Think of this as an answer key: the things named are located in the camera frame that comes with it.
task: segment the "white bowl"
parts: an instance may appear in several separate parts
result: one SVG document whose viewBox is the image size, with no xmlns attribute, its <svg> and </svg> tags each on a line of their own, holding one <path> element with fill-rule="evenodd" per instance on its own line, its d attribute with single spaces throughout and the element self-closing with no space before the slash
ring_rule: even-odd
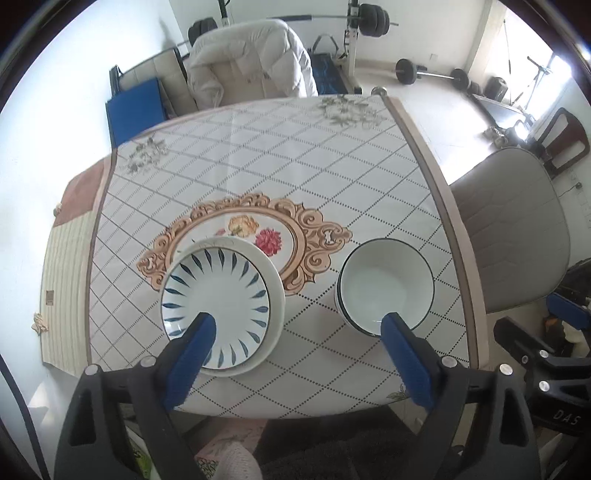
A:
<svg viewBox="0 0 591 480">
<path fill-rule="evenodd" d="M 335 286 L 341 316 L 360 332 L 380 336 L 382 318 L 397 312 L 412 330 L 433 304 L 435 282 L 425 258 L 410 245 L 377 238 L 348 256 Z"/>
</svg>

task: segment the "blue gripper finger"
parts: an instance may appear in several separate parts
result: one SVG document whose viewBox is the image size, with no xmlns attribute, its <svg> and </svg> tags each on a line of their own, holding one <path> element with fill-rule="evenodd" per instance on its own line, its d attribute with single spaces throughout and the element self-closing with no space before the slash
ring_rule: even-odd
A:
<svg viewBox="0 0 591 480">
<path fill-rule="evenodd" d="M 197 326 L 194 324 L 199 321 L 201 325 L 197 329 L 191 328 Z M 183 340 L 185 346 L 179 352 L 176 361 L 166 376 L 162 399 L 166 411 L 182 405 L 187 398 L 189 389 L 191 389 L 216 340 L 215 319 L 208 313 L 200 313 L 178 340 Z"/>
<path fill-rule="evenodd" d="M 439 356 L 424 339 L 417 338 L 398 313 L 382 319 L 382 342 L 404 385 L 417 405 L 431 410 L 439 383 Z"/>
</svg>

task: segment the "flower print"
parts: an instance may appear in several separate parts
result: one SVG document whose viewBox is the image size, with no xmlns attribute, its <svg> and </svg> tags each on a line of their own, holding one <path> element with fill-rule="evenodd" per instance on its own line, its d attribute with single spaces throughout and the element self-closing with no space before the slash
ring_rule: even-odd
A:
<svg viewBox="0 0 591 480">
<path fill-rule="evenodd" d="M 256 222 L 256 220 L 248 215 L 232 217 L 228 223 L 230 235 L 239 236 L 240 238 L 251 236 L 253 233 L 256 233 L 258 228 L 259 224 Z"/>
<path fill-rule="evenodd" d="M 281 234 L 272 228 L 265 228 L 256 236 L 255 245 L 266 256 L 272 257 L 281 250 Z"/>
</svg>

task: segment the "blue patterned plate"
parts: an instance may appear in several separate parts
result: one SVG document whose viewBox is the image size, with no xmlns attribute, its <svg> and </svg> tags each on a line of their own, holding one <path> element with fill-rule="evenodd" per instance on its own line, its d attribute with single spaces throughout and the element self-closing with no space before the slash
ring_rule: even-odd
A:
<svg viewBox="0 0 591 480">
<path fill-rule="evenodd" d="M 203 371 L 238 375 L 254 368 L 283 326 L 285 294 L 271 261 L 251 243 L 223 237 L 197 242 L 179 257 L 162 286 L 168 337 L 181 336 L 199 312 L 208 312 L 217 333 Z"/>
</svg>

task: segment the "weight plate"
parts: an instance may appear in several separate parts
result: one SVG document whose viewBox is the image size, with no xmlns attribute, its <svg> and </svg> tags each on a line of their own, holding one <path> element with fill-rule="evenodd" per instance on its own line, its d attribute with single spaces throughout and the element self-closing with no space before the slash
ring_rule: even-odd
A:
<svg viewBox="0 0 591 480">
<path fill-rule="evenodd" d="M 384 15 L 384 9 L 379 5 L 374 5 L 375 12 L 377 14 L 378 21 L 375 26 L 374 37 L 381 37 L 384 34 L 384 28 L 386 24 L 386 16 Z"/>
<path fill-rule="evenodd" d="M 464 72 L 462 69 L 454 69 L 452 71 L 452 83 L 453 86 L 460 90 L 461 92 L 465 92 L 468 90 L 470 86 L 470 79 L 468 78 L 468 74 Z"/>
<path fill-rule="evenodd" d="M 470 82 L 470 86 L 468 87 L 468 93 L 473 93 L 474 95 L 482 95 L 482 88 L 476 82 Z"/>
<path fill-rule="evenodd" d="M 384 10 L 384 17 L 386 21 L 384 22 L 384 33 L 382 35 L 385 35 L 390 30 L 390 15 L 387 10 Z"/>
<path fill-rule="evenodd" d="M 411 85 L 417 81 L 417 66 L 408 59 L 396 62 L 396 78 L 403 85 Z"/>
<path fill-rule="evenodd" d="M 378 13 L 375 6 L 361 4 L 359 6 L 359 31 L 366 37 L 375 36 L 375 27 L 378 25 Z"/>
</svg>

